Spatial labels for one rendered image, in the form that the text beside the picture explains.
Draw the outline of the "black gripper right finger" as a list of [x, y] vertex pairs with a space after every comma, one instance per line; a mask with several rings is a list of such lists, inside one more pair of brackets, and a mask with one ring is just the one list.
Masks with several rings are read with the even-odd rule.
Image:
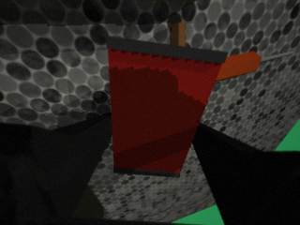
[[300, 151], [263, 151], [202, 123], [192, 145], [224, 225], [253, 225], [300, 176]]

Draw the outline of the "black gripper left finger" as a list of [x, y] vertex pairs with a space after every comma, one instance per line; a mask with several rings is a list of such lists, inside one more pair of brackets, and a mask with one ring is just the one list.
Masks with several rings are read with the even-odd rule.
[[55, 129], [0, 122], [0, 163], [26, 166], [49, 217], [71, 217], [112, 135], [112, 112]]

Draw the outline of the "orange hexagonal prism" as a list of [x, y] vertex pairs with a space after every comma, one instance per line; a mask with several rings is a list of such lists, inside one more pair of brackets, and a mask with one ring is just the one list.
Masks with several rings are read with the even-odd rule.
[[283, 52], [266, 57], [260, 57], [254, 51], [239, 53], [235, 56], [227, 57], [224, 64], [221, 65], [216, 82], [245, 75], [258, 70], [259, 64], [262, 61], [267, 61], [287, 55], [292, 55], [296, 50]]

